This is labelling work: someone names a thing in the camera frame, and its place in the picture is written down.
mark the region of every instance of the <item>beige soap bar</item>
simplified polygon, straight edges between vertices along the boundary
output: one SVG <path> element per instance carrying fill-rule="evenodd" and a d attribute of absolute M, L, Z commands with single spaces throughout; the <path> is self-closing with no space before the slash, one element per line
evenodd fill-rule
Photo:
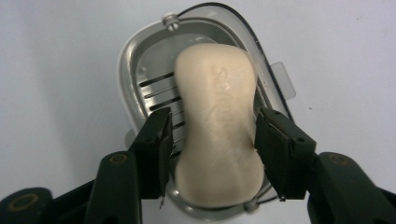
<path fill-rule="evenodd" d="M 256 76 L 247 53 L 221 44 L 199 44 L 177 58 L 187 137 L 176 168 L 186 202 L 207 208 L 251 200 L 263 181 L 254 148 Z"/>

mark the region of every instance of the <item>screw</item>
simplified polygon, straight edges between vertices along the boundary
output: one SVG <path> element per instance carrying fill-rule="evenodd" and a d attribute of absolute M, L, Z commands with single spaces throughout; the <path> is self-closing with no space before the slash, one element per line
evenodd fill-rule
<path fill-rule="evenodd" d="M 342 155 L 331 154 L 331 155 L 329 155 L 329 159 L 338 165 L 349 165 L 350 164 L 349 159 Z"/>
<path fill-rule="evenodd" d="M 22 196 L 12 200 L 12 202 L 8 205 L 8 211 L 10 212 L 20 212 L 30 207 L 32 204 L 37 202 L 38 195 L 29 193 L 23 194 Z"/>
<path fill-rule="evenodd" d="M 170 32 L 174 32 L 178 29 L 179 19 L 175 13 L 167 13 L 163 16 L 163 25 Z"/>
<path fill-rule="evenodd" d="M 128 157 L 124 154 L 117 154 L 114 155 L 110 158 L 110 162 L 113 164 L 121 164 L 125 162 L 128 159 Z"/>

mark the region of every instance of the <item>white surface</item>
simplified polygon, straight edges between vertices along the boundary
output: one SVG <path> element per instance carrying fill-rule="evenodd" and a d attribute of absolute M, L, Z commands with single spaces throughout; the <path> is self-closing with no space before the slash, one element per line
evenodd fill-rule
<path fill-rule="evenodd" d="M 125 41 L 168 11 L 200 1 L 2 1 L 0 198 L 42 186 L 59 196 L 124 150 L 131 127 L 118 88 Z M 318 152 L 344 153 L 396 191 L 396 2 L 226 1 L 283 62 L 296 123 Z M 167 201 L 145 223 L 197 223 Z M 228 223 L 307 223 L 306 202 L 269 203 Z"/>

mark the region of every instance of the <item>metal soap tray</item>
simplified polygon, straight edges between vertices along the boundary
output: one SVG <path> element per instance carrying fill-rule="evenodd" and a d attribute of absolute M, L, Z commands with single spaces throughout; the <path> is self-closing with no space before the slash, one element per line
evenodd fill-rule
<path fill-rule="evenodd" d="M 167 195 L 184 212 L 202 220 L 222 220 L 258 207 L 259 202 L 276 197 L 264 178 L 262 190 L 252 202 L 220 209 L 197 208 L 181 200 L 175 187 L 174 170 L 177 153 L 183 149 L 185 128 L 183 103 L 174 79 L 177 55 L 199 43 L 221 43 L 244 49 L 251 56 L 257 72 L 254 112 L 270 107 L 290 117 L 285 100 L 295 93 L 281 63 L 270 66 L 260 43 L 247 22 L 235 10 L 222 4 L 208 3 L 181 13 L 167 14 L 142 29 L 127 42 L 120 57 L 120 85 L 136 136 L 148 115 L 156 109 L 172 109 L 174 149 Z M 276 82 L 274 71 L 283 74 Z"/>

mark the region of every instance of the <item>clear plastic soap dish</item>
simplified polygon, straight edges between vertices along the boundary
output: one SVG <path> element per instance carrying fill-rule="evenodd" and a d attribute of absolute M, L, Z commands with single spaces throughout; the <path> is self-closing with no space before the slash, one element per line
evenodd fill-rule
<path fill-rule="evenodd" d="M 290 117 L 285 100 L 294 96 L 295 92 L 279 63 L 274 66 L 280 74 L 276 78 L 247 22 L 235 10 L 222 4 L 201 4 L 179 14 L 167 14 L 162 21 L 133 35 L 125 45 L 120 57 L 120 85 L 134 125 L 133 135 L 137 135 L 151 112 L 171 107 L 174 149 L 167 195 L 189 215 L 201 220 L 216 221 L 252 212 L 260 203 L 275 199 L 276 192 L 264 178 L 257 197 L 251 202 L 236 206 L 204 209 L 189 205 L 180 198 L 175 186 L 174 170 L 178 154 L 183 149 L 185 123 L 183 104 L 173 72 L 177 55 L 183 49 L 199 43 L 220 43 L 247 51 L 258 76 L 255 113 L 265 106 Z"/>

